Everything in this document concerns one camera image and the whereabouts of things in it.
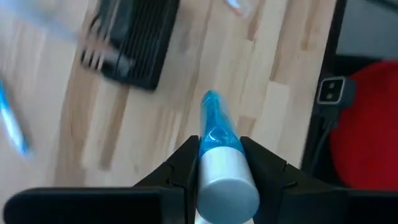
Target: wooden floor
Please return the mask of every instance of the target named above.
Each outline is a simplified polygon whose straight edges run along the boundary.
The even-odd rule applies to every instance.
[[[92,17],[70,2],[76,26]],[[199,134],[209,89],[240,135],[299,166],[334,4],[260,0],[244,20],[222,0],[181,0],[154,93],[84,71],[81,47],[1,12],[0,77],[34,157],[19,157],[0,128],[0,203],[38,186],[134,185]]]

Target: black plastic arm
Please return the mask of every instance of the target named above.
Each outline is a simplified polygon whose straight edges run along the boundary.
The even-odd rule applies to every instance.
[[[307,176],[250,138],[241,142],[260,193],[255,223],[343,223],[345,190]]]
[[[32,189],[4,207],[7,224],[194,223],[199,138],[131,188]]]

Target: red cushion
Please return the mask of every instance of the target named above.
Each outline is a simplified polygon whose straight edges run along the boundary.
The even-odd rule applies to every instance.
[[[356,189],[398,190],[398,62],[379,62],[351,76],[352,108],[330,134],[340,179]]]

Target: black holder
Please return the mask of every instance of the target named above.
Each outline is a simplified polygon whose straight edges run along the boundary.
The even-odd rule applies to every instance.
[[[87,56],[85,50],[81,64],[117,82],[155,90],[178,6],[179,0],[101,0],[88,35],[100,41],[109,36],[107,44],[117,56],[85,62],[95,54]]]
[[[398,195],[313,179],[250,138],[241,138],[260,193],[255,223],[396,223]],[[190,137],[131,188],[32,189],[11,198],[7,224],[194,223],[200,146]]]

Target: black cable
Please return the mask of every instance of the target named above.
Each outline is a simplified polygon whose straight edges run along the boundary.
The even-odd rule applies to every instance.
[[[314,156],[313,156],[311,168],[310,168],[310,172],[312,174],[315,172],[315,168],[318,165],[318,161],[319,161],[319,157],[320,157],[320,154],[321,154],[321,151],[322,151],[322,147],[325,144],[325,141],[326,141],[327,137],[329,136],[330,131],[331,131],[334,123],[335,123],[335,120],[331,119],[329,121],[329,123],[327,124],[327,126],[326,126],[326,128],[325,128],[325,130],[324,130],[324,132],[323,132],[323,134],[321,136],[321,138],[318,141],[318,144],[317,144],[317,146],[315,148],[315,153],[314,153]]]
[[[100,13],[98,12],[98,13],[94,16],[94,18],[93,18],[93,20],[91,21],[90,25],[88,26],[88,34],[91,33],[91,31],[92,31],[93,28],[94,28],[95,23],[97,22],[97,20],[98,20],[99,18],[100,18]]]

